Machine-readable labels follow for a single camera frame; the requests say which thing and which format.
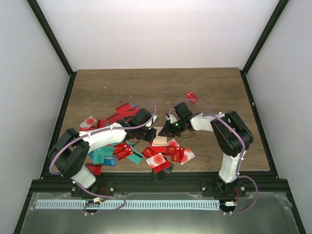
wooden table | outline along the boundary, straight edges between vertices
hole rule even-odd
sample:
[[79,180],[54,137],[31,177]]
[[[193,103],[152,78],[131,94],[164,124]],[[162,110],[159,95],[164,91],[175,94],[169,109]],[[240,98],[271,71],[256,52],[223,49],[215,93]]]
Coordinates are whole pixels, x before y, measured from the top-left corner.
[[[254,142],[245,155],[242,170],[269,170],[260,135],[247,98],[238,68],[192,68],[192,69],[126,69],[126,70],[79,70],[69,99],[61,134],[68,128],[79,129],[89,116],[107,118],[120,104],[144,107],[147,100],[157,103],[159,120],[163,126],[164,114],[180,101],[185,93],[193,91],[199,99],[208,103],[209,113],[218,114],[235,110],[249,127]],[[193,113],[205,110],[203,104],[188,106]],[[180,165],[174,171],[217,171],[222,163],[215,135],[198,131],[190,139],[176,138],[184,148],[190,148],[195,158]],[[141,141],[136,150],[141,152],[148,142]],[[102,167],[103,171],[150,171],[145,159],[135,164],[127,158],[118,161],[115,167]]]

white wall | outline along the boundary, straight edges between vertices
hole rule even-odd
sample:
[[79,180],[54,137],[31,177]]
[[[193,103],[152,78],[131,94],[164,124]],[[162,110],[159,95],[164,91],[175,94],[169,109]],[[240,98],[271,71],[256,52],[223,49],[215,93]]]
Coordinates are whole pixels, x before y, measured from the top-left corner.
[[278,172],[312,233],[312,2],[289,1],[248,81]]
[[68,75],[25,0],[0,7],[0,233],[13,233],[38,179]]
[[74,70],[240,67],[278,0],[38,0]]

gray cable channel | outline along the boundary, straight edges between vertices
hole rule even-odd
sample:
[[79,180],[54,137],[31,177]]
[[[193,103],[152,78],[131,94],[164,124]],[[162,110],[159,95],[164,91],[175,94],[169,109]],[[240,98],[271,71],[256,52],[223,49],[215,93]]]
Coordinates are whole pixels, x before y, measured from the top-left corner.
[[[81,210],[85,200],[37,200],[36,209]],[[123,204],[123,200],[106,200],[91,204],[87,209],[112,210]],[[127,200],[122,210],[211,210],[218,211],[219,200]]]

black metal frame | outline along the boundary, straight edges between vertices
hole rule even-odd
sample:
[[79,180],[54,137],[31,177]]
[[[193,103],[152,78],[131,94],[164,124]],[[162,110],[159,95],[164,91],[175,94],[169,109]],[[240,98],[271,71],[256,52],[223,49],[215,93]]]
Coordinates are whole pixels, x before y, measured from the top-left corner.
[[[56,143],[60,129],[65,116],[66,108],[70,98],[71,91],[73,89],[74,81],[76,78],[76,72],[73,72],[69,62],[67,61],[55,35],[53,34],[44,14],[42,13],[36,0],[27,0],[35,16],[37,17],[39,23],[44,29],[48,39],[50,40],[52,46],[54,47],[59,59],[61,60],[64,68],[69,75],[69,82],[63,99],[63,103],[58,115],[58,119],[55,125],[53,136],[49,149]],[[267,160],[270,166],[269,171],[244,171],[241,175],[247,175],[252,177],[258,185],[259,191],[261,192],[285,192],[288,200],[292,203],[292,213],[295,217],[298,229],[300,233],[305,233],[301,218],[299,216],[296,204],[294,202],[292,193],[290,191],[287,180],[279,179],[278,172],[270,151],[268,141],[266,139],[261,120],[254,103],[252,92],[249,88],[246,74],[248,73],[250,67],[255,61],[257,55],[259,54],[262,46],[264,45],[266,39],[268,38],[270,32],[272,31],[274,25],[276,24],[279,16],[282,14],[285,6],[289,0],[280,0],[270,17],[265,29],[263,30],[252,54],[250,55],[245,67],[241,72],[242,80],[246,89],[246,93],[253,111],[253,115],[260,133],[262,144],[267,156]],[[27,195],[24,207],[21,211],[19,217],[15,234],[20,233],[23,221],[29,206],[32,193],[71,193],[73,184],[71,180],[64,179],[60,176],[51,175],[48,172],[49,160],[46,158],[43,169],[41,171],[41,179],[33,180],[29,193]],[[97,181],[105,183],[109,187],[114,188],[114,193],[163,193],[163,192],[189,192],[189,193],[202,193],[203,196],[211,196],[207,191],[202,191],[202,187],[207,183],[207,181],[215,181],[218,172],[172,172],[170,175],[165,175],[162,180],[156,180],[153,173],[102,173]],[[246,192],[254,191],[254,186],[251,182],[247,180],[240,181],[245,187]]]

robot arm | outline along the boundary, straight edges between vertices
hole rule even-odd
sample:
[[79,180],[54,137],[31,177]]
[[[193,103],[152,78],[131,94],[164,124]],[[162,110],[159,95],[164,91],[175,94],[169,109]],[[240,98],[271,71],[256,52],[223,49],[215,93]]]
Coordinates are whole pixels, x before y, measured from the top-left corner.
[[223,151],[219,177],[225,184],[235,181],[237,179],[237,168],[242,160],[240,157],[246,153],[246,150],[249,149],[250,144],[254,140],[252,133],[238,114],[235,111],[230,111],[215,116],[230,125],[241,137],[245,145],[245,151],[242,155],[241,151],[243,147],[241,142],[214,116],[203,113],[193,115],[184,102],[175,106],[174,110],[179,120],[171,114],[166,114],[167,121],[164,128],[160,131],[159,136],[179,137],[181,136],[181,132],[186,130],[214,132],[218,144]]
[[105,145],[132,138],[152,142],[156,137],[156,129],[151,126],[156,123],[157,116],[154,116],[153,121],[148,122],[145,126],[136,128],[136,126],[146,123],[151,117],[151,113],[140,109],[129,122],[122,119],[110,126],[88,132],[68,129],[49,151],[48,157],[52,161],[68,143],[86,136],[71,144],[73,149],[65,149],[56,159],[55,166],[62,177],[71,178],[87,189],[96,181],[94,175],[84,166],[88,153]]

